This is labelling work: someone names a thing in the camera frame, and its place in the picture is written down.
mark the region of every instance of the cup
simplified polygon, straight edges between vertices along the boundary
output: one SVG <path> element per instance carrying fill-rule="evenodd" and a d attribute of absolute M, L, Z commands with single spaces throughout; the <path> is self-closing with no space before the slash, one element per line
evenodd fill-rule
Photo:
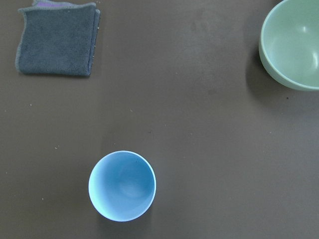
<path fill-rule="evenodd" d="M 259 54 L 267 72 L 282 85 L 319 90 L 318 22 L 318 0 L 284 0 L 267 15 Z"/>
<path fill-rule="evenodd" d="M 140 217 L 151 206 L 155 192 L 152 167 L 142 156 L 130 151 L 104 156 L 89 179 L 93 206 L 102 216 L 116 222 Z"/>

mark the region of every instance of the blue cup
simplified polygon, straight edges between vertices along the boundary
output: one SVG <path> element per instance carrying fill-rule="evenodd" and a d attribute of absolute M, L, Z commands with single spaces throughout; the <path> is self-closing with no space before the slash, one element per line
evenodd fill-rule
<path fill-rule="evenodd" d="M 152 167 L 142 156 L 130 151 L 104 156 L 89 179 L 93 206 L 102 216 L 117 222 L 130 221 L 145 213 L 155 192 Z"/>

